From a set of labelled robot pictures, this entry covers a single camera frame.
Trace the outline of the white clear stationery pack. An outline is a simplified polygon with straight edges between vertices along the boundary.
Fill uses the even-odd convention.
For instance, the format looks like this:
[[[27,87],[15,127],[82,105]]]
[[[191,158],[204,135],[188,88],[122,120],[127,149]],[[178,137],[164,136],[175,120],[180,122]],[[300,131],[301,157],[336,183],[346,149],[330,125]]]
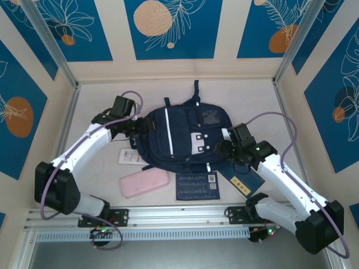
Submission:
[[[141,156],[137,150],[133,149],[121,149],[119,152],[119,164],[131,164],[131,165],[140,165]]]

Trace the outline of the blue floral wall poster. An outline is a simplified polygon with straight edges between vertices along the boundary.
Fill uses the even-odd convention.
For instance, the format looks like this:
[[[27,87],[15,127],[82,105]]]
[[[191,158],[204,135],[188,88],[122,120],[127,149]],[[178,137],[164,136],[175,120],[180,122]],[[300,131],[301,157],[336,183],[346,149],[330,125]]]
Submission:
[[[311,0],[252,0],[237,58],[282,57],[310,3]]]
[[[0,0],[0,6],[54,81],[58,66],[20,6],[19,0]]]
[[[68,62],[113,60],[94,0],[37,0],[35,5]]]
[[[0,41],[0,172],[18,180],[47,96]]]
[[[212,59],[223,0],[124,0],[138,61]]]
[[[325,0],[323,9],[292,61],[298,77],[315,77],[345,35],[359,20],[359,0]]]
[[[334,172],[359,161],[359,23],[338,44],[305,97]]]

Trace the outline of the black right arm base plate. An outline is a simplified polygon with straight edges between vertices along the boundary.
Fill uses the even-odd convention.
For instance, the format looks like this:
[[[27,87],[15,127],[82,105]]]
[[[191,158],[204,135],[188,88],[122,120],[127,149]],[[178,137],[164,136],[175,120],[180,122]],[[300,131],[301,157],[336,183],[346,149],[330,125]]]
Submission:
[[[225,217],[231,225],[234,224],[273,224],[272,221],[260,218],[257,214],[247,212],[245,206],[229,206],[224,210]]]

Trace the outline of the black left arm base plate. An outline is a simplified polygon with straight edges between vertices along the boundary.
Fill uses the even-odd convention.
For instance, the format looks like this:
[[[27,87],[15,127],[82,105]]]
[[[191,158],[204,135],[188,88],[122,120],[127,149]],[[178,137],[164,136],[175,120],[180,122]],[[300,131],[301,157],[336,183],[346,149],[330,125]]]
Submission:
[[[105,210],[105,213],[98,216],[98,218],[104,219],[116,227],[126,227],[128,223],[128,213],[128,209],[107,209]],[[97,220],[84,215],[79,218],[77,223],[79,228],[95,228],[97,226],[105,225],[107,225],[107,223],[102,220]]]

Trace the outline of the pink pencil case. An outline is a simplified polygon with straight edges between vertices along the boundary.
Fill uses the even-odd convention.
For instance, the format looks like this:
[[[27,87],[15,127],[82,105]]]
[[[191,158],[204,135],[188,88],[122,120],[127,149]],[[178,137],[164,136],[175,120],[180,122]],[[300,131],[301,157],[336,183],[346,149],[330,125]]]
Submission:
[[[168,184],[168,173],[158,168],[143,170],[119,180],[122,195],[126,198],[139,196],[165,187]]]

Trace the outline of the dark blue QR code notebook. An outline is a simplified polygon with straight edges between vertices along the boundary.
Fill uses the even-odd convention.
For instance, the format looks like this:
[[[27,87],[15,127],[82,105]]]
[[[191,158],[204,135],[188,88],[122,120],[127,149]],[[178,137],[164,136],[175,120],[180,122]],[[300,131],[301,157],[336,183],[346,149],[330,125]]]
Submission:
[[[176,174],[177,201],[220,200],[216,172]]]

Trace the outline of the navy blue student backpack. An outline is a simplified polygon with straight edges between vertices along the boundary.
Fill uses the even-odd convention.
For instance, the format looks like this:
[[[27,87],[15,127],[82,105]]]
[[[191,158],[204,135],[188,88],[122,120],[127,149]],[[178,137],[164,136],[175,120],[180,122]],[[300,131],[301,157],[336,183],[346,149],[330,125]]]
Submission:
[[[214,147],[224,140],[222,128],[232,126],[227,112],[214,104],[203,103],[199,96],[199,81],[194,82],[194,95],[180,105],[165,106],[150,112],[145,118],[155,123],[155,130],[130,139],[131,148],[151,168],[173,173],[195,174],[219,170],[229,161],[214,153]]]

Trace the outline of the control board with LEDs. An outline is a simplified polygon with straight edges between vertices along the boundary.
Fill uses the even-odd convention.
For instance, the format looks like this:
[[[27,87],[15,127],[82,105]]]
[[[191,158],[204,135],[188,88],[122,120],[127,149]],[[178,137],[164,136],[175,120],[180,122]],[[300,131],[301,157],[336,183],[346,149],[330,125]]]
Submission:
[[[259,228],[250,228],[250,237],[249,241],[255,244],[263,244],[265,241],[269,240],[274,234],[278,231],[277,227],[259,227]]]
[[[90,239],[111,239],[113,236],[113,229],[107,227],[95,227],[90,230]]]

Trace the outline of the dark blue yellow-label book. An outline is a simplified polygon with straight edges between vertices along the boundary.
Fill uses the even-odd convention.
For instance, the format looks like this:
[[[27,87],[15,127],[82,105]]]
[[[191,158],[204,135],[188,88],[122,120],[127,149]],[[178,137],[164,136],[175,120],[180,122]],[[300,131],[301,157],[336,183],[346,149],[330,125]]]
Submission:
[[[248,166],[228,164],[220,168],[218,172],[246,198],[254,195],[265,183],[265,180]]]

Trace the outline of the aluminium side rail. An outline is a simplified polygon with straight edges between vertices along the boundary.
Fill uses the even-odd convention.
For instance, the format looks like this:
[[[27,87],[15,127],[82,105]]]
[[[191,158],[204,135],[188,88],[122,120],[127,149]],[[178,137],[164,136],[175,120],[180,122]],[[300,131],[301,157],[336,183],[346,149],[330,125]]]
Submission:
[[[58,141],[58,146],[57,146],[57,149],[55,151],[55,155],[54,155],[55,157],[58,157],[59,155],[62,155],[66,150],[68,135],[70,133],[70,128],[71,128],[73,116],[74,116],[74,113],[75,113],[76,104],[77,104],[77,101],[78,101],[78,98],[79,98],[80,90],[81,90],[81,85],[78,84],[76,86],[76,88],[74,89],[73,93],[72,93],[70,104],[69,104],[69,107],[67,109],[67,113],[66,113],[66,116],[65,116],[65,121],[64,121],[63,127],[61,129],[61,133],[60,133],[60,137],[59,137],[59,141]]]
[[[284,161],[290,168],[307,184],[310,184],[308,181],[307,171],[305,169],[305,166],[303,165],[303,161],[300,155],[300,152],[297,147],[297,140],[294,138],[294,127],[291,121],[288,119],[289,114],[287,112],[286,105],[284,103],[283,95],[281,93],[281,90],[279,86],[273,81],[273,88],[274,92],[277,97],[277,102],[280,107],[280,111],[282,114],[284,114],[283,120],[285,122],[287,132],[289,135],[289,139],[294,144],[291,146],[291,149],[288,150],[287,154],[284,157]]]

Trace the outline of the aluminium mounting rail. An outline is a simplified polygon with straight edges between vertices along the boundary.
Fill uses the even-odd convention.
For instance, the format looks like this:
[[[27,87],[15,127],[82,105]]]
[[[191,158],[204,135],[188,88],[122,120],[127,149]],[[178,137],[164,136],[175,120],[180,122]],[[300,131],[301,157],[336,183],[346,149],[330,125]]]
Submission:
[[[153,206],[153,207],[117,207],[128,209],[128,223],[120,228],[217,228],[229,226],[229,220],[224,210],[229,206],[223,205],[194,205],[194,206]],[[38,209],[30,210],[24,229],[26,230],[64,230],[77,229],[78,214],[59,214],[50,220],[43,220]],[[259,226],[259,224],[235,224],[237,226]]]

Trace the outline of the aluminium frame post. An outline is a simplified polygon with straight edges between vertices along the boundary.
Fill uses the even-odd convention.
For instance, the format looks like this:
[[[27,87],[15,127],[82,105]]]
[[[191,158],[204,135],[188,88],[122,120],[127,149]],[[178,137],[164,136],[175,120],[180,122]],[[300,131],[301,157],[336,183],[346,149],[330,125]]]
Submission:
[[[62,71],[65,79],[73,89],[77,89],[78,81],[75,75],[71,71],[66,58],[64,57],[58,43],[56,42],[52,32],[47,26],[45,20],[37,9],[35,3],[32,0],[19,0],[25,15],[34,27],[37,35],[42,40],[47,51],[55,61],[58,68]]]
[[[289,68],[294,70],[296,76],[299,75],[343,2],[344,0],[307,1],[308,8],[273,77],[274,85],[279,84]]]

